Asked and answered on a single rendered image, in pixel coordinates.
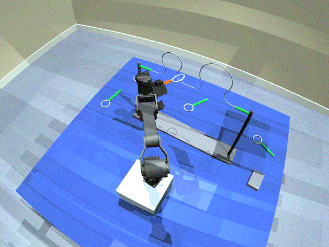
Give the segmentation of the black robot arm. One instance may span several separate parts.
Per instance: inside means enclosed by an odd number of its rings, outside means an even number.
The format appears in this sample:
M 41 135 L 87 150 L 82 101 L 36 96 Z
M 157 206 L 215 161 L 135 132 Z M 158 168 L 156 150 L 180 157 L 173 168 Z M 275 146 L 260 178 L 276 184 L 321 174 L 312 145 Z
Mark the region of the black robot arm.
M 161 145 L 161 137 L 157 132 L 155 121 L 158 114 L 157 97 L 165 95 L 168 91 L 163 80 L 155 80 L 152 85 L 152 76 L 149 75 L 138 77 L 137 84 L 140 95 L 136 95 L 135 108 L 139 120 L 143 122 L 144 128 L 144 149 L 139 157 L 141 175 L 145 180 L 143 180 L 144 182 L 155 188 L 171 172 L 169 156 Z M 142 161 L 141 158 L 146 148 L 149 147 L 159 147 L 166 156 L 166 159 L 160 159 L 159 156 L 149 156 L 143 157 Z

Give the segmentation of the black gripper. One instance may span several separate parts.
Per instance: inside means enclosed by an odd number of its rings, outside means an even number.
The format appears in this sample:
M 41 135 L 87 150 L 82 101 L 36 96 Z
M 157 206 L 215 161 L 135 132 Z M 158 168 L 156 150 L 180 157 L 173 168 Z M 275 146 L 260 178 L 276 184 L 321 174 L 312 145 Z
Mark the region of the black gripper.
M 142 73 L 139 73 L 139 74 L 135 75 L 135 78 L 134 79 L 137 81 L 137 78 L 138 77 L 140 77 L 140 76 L 148 76 L 148 75 L 150 76 L 149 72 L 148 71 L 144 71 Z M 158 111 L 164 109 L 164 107 L 165 107 L 162 100 L 160 100 L 160 102 L 157 103 L 157 106 L 158 106 Z

